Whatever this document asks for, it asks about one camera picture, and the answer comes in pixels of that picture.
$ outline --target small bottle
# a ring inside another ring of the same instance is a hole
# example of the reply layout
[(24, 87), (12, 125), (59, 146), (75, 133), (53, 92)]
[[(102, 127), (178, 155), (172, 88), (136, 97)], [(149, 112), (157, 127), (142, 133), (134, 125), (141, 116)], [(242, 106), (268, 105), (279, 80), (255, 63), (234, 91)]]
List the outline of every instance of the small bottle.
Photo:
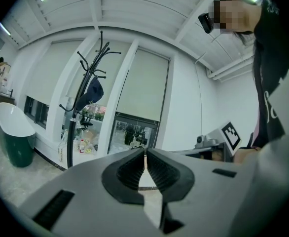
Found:
[(84, 140), (82, 139), (80, 142), (80, 153), (81, 154), (84, 153), (84, 148), (85, 148), (85, 143), (84, 143)]

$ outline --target glass door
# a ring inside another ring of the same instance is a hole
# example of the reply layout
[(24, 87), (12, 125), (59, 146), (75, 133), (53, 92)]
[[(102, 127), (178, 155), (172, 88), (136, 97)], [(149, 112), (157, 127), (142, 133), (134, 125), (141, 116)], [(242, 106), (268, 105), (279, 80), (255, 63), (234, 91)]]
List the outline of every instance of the glass door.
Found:
[(157, 128), (157, 121), (116, 113), (108, 154), (140, 147), (153, 148)]

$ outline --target hand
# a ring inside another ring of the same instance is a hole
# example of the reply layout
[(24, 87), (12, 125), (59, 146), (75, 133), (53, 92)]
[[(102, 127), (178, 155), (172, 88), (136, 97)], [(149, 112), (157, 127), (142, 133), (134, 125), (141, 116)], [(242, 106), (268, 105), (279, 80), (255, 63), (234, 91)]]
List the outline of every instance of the hand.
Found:
[(243, 163), (246, 156), (248, 156), (249, 154), (258, 153), (260, 150), (261, 150), (261, 148), (238, 149), (234, 155), (234, 162), (235, 163)]

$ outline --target ceiling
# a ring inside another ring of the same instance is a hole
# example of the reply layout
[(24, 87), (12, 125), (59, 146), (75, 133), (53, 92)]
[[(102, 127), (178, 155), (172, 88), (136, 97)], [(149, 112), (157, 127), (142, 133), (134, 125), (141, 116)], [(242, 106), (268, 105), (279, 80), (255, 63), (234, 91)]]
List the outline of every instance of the ceiling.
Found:
[(198, 16), (212, 0), (18, 0), (2, 23), (17, 48), (48, 34), (76, 27), (119, 27), (164, 40), (211, 71), (252, 50), (232, 34), (206, 34)]

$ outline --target floor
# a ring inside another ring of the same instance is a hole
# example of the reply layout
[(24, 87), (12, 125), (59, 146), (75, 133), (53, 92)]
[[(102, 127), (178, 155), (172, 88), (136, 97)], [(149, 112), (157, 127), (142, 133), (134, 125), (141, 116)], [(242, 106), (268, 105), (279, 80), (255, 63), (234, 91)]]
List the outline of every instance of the floor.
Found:
[(61, 173), (36, 153), (28, 167), (14, 167), (0, 148), (0, 196), (16, 206)]

